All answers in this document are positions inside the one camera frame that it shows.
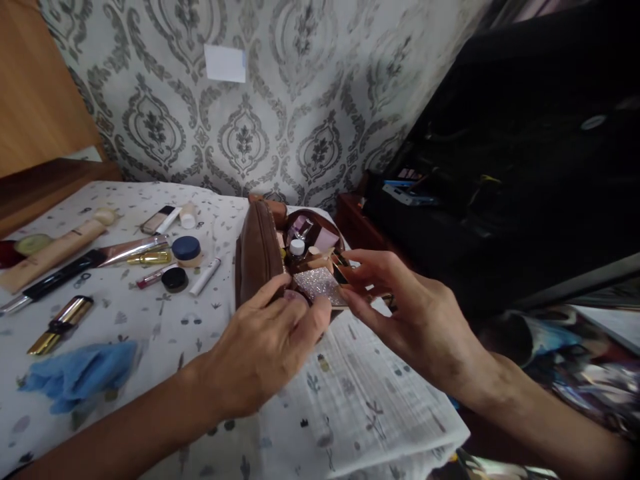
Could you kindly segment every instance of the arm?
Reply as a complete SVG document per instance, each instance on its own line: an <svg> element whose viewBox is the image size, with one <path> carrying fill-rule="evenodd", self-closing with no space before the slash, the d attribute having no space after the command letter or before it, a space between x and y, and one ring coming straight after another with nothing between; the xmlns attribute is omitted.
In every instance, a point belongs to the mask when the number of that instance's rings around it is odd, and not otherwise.
<svg viewBox="0 0 640 480"><path fill-rule="evenodd" d="M267 304L283 274L238 309L214 348L16 475L16 479L138 478L226 419L254 414L302 368L329 326L331 303Z"/></svg>
<svg viewBox="0 0 640 480"><path fill-rule="evenodd" d="M450 289L414 274L390 252L344 256L361 263L352 284L373 285L373 295L393 293L398 305L385 317L345 290L351 311L426 380L520 440L564 479L624 477L631 446L485 350Z"/></svg>
<svg viewBox="0 0 640 480"><path fill-rule="evenodd" d="M562 479L623 479L630 443L576 412L512 361L501 364L501 395L476 412L536 452Z"/></svg>

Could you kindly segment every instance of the wooden furniture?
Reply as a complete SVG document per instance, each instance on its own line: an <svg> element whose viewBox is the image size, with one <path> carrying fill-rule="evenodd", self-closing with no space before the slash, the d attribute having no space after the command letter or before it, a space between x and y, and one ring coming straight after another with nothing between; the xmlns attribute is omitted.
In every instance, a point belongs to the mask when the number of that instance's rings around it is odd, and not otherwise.
<svg viewBox="0 0 640 480"><path fill-rule="evenodd" d="M122 178L104 154L100 134L40 16L37 0L0 1L0 65L4 237L86 183ZM90 146L97 148L102 163L59 159Z"/></svg>
<svg viewBox="0 0 640 480"><path fill-rule="evenodd" d="M389 250L412 268L412 262L384 233L362 214L360 200L362 197L355 193L341 193L338 195L335 224L342 232L345 240L352 249Z"/></svg>

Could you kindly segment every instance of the damask wallpaper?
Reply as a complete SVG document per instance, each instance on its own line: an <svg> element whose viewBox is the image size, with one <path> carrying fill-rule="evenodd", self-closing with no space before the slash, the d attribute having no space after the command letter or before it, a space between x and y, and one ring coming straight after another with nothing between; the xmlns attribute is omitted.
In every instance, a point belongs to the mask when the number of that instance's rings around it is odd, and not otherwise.
<svg viewBox="0 0 640 480"><path fill-rule="evenodd" d="M128 179L331 210L392 158L489 0L40 0ZM246 52L211 81L203 45Z"/></svg>

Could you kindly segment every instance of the glitter compact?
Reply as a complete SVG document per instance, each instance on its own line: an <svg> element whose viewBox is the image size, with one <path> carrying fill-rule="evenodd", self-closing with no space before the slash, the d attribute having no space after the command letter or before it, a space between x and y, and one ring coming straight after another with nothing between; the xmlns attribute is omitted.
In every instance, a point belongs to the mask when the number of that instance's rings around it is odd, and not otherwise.
<svg viewBox="0 0 640 480"><path fill-rule="evenodd" d="M326 267L296 273L293 280L298 288L313 303L318 297L327 297L332 308L347 309L348 306L340 294L340 285Z"/></svg>

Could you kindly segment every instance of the wooden headboard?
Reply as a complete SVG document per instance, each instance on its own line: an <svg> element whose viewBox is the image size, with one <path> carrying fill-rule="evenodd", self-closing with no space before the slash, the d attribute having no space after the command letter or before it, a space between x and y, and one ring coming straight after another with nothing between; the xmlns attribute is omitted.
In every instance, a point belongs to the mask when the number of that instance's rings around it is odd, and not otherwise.
<svg viewBox="0 0 640 480"><path fill-rule="evenodd" d="M121 176L105 158L37 0L0 1L0 65L2 238L84 184ZM102 163L60 159L90 146Z"/></svg>

